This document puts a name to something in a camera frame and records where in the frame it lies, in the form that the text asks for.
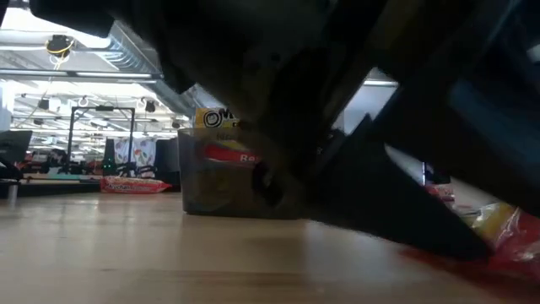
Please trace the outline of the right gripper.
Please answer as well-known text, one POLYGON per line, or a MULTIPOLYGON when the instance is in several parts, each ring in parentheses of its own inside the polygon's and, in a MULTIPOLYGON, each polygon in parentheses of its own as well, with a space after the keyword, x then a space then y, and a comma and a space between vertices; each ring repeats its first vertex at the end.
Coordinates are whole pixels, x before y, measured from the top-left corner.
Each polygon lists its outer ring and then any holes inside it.
POLYGON ((158 53, 165 82, 201 85, 240 119, 241 142, 311 215, 311 172, 359 80, 354 59, 387 0, 116 0, 158 53))

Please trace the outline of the teal Maruchan noodle pack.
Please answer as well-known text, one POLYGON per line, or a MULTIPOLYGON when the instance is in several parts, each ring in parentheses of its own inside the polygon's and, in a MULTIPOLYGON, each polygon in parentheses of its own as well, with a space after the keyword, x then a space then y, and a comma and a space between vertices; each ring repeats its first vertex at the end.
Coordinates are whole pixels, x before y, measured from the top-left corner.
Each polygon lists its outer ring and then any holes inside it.
POLYGON ((227 108, 196 110, 193 137, 197 168, 192 175, 194 207, 223 216, 263 217, 261 199, 251 187, 261 158, 239 141, 237 118, 227 108))

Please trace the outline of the red Maruchan noodle pack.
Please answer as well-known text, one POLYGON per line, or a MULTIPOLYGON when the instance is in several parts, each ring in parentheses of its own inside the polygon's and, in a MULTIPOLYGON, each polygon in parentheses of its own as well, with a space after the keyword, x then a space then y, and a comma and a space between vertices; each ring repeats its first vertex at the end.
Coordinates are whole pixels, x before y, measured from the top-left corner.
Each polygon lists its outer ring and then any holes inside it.
POLYGON ((416 249, 401 254, 488 288, 540 289, 540 219, 457 179, 427 186, 494 250, 492 256, 458 262, 416 249))
POLYGON ((100 191, 103 193, 152 194, 162 193, 170 184, 154 179, 142 179, 121 176, 104 176, 100 179, 100 191))

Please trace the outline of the patterned fabric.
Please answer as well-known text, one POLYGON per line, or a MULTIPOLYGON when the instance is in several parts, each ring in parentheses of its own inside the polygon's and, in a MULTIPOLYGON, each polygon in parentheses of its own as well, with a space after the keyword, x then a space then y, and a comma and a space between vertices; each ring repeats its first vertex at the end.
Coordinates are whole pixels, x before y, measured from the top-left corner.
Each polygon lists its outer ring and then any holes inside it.
POLYGON ((114 140, 115 162, 124 164, 132 162, 136 167, 153 166, 156 159, 155 138, 135 138, 129 149, 129 138, 114 140))

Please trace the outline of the ceiling strip light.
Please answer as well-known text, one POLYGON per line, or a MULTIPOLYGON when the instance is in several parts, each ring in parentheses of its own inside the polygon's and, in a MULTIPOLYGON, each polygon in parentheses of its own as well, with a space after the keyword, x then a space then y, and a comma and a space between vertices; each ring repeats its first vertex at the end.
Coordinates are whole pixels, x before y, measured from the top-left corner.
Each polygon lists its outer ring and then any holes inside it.
POLYGON ((89 72, 71 70, 34 70, 0 68, 0 79, 12 80, 63 80, 75 82, 101 82, 101 83, 136 83, 157 84, 163 83, 164 77, 158 73, 113 73, 89 72))

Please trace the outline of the person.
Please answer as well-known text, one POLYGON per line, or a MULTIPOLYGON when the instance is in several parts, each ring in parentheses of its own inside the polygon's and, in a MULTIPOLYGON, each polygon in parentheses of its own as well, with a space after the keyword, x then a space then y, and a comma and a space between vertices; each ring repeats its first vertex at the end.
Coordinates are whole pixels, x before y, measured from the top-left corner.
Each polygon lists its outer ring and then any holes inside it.
POLYGON ((46 164, 49 168, 63 167, 66 163, 67 154, 63 149, 52 149, 47 156, 46 164))

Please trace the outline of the black monitor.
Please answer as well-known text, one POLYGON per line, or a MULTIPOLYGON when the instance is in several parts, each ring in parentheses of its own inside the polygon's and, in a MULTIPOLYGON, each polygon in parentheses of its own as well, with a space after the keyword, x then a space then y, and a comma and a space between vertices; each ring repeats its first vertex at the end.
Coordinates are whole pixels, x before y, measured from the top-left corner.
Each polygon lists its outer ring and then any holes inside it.
POLYGON ((15 165, 24 160, 32 131, 0 131, 0 179, 20 180, 23 173, 15 165))

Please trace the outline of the black metal rack frame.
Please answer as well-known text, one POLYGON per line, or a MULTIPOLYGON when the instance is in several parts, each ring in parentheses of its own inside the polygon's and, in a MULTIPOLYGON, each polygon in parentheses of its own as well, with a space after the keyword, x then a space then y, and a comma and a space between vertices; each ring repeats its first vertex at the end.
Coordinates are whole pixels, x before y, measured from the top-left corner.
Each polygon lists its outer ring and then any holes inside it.
POLYGON ((72 163, 71 163, 74 123, 76 120, 78 120, 75 116, 79 110, 81 110, 82 116, 84 116, 90 110, 131 112, 128 151, 127 151, 127 163, 124 164, 124 170, 122 172, 126 173, 128 177, 134 176, 134 174, 132 173, 136 171, 137 167, 136 167, 136 163, 132 162, 132 143, 133 143, 133 133, 134 133, 134 127, 135 127, 135 114, 136 114, 136 110, 133 107, 73 106, 71 108, 69 133, 67 137, 67 157, 66 157, 66 163, 63 167, 63 170, 69 175, 72 175, 72 174, 76 176, 79 175, 78 171, 75 171, 75 172, 72 171, 72 163))

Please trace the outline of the black aluminium table frame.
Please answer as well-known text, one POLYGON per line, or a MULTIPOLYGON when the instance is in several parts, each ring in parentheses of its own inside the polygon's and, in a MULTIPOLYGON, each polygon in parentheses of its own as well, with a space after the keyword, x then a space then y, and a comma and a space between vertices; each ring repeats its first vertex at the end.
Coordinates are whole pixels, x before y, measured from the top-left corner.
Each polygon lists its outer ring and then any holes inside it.
MULTIPOLYGON (((179 192, 181 187, 170 185, 170 188, 163 192, 179 192)), ((41 197, 74 193, 97 193, 100 191, 99 183, 20 183, 18 184, 18 197, 41 197)))

